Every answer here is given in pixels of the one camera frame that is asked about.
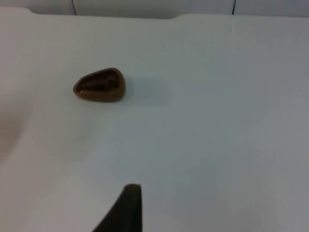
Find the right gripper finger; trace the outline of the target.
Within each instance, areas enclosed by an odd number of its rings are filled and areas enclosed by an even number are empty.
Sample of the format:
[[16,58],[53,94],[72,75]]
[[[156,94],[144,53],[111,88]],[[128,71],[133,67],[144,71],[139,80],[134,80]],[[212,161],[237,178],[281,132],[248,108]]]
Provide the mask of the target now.
[[142,232],[142,190],[139,184],[124,186],[95,232]]

